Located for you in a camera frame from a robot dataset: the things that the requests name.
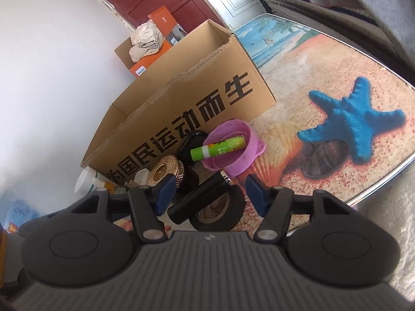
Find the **glue stick cap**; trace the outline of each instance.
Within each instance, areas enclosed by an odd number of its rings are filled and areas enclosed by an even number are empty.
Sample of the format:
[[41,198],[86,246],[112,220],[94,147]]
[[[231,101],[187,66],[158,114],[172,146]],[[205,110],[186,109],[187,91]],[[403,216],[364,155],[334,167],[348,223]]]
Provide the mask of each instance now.
[[88,194],[94,186],[92,179],[94,179],[96,176],[97,171],[95,169],[89,166],[85,167],[75,184],[74,192],[80,193],[82,195]]
[[199,160],[206,158],[203,154],[202,147],[193,148],[192,150],[190,150],[190,155],[192,156],[193,161],[199,161]]

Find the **white wall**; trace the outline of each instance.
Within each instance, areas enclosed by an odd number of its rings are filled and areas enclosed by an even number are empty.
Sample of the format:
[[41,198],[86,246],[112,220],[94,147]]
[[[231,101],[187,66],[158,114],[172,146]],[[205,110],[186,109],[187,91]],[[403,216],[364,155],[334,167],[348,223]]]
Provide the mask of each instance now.
[[0,0],[0,194],[46,214],[77,199],[88,144],[134,79],[113,52],[128,36],[99,0]]

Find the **ribbed black surface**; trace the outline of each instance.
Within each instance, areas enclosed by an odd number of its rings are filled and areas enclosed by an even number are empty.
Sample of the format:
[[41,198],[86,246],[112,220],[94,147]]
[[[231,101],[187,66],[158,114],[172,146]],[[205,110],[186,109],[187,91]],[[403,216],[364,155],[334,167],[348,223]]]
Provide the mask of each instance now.
[[18,311],[402,311],[408,305],[387,284],[343,291],[308,281],[277,247],[244,232],[176,232],[143,247],[106,283],[84,289],[36,283],[13,303]]

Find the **pink bowl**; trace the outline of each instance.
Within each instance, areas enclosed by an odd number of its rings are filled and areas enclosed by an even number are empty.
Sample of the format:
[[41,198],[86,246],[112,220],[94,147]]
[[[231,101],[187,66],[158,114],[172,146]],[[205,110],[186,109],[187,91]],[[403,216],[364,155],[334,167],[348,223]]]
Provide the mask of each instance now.
[[259,140],[250,126],[239,119],[225,121],[209,133],[204,145],[214,144],[228,138],[244,136],[246,148],[202,160],[203,166],[213,172],[223,169],[229,177],[241,174],[265,151],[265,144]]

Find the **starfish print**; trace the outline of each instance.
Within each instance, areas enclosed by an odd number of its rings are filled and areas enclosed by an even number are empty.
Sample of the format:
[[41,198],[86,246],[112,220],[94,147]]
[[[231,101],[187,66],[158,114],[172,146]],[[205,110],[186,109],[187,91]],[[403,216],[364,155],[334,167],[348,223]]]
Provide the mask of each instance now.
[[355,164],[364,164],[372,157],[372,139],[377,134],[391,131],[405,123],[402,110],[381,112],[373,110],[370,102],[370,82],[358,77],[349,97],[341,101],[320,91],[310,91],[311,100],[325,113],[323,124],[302,130],[297,136],[306,143],[343,140],[350,148]]

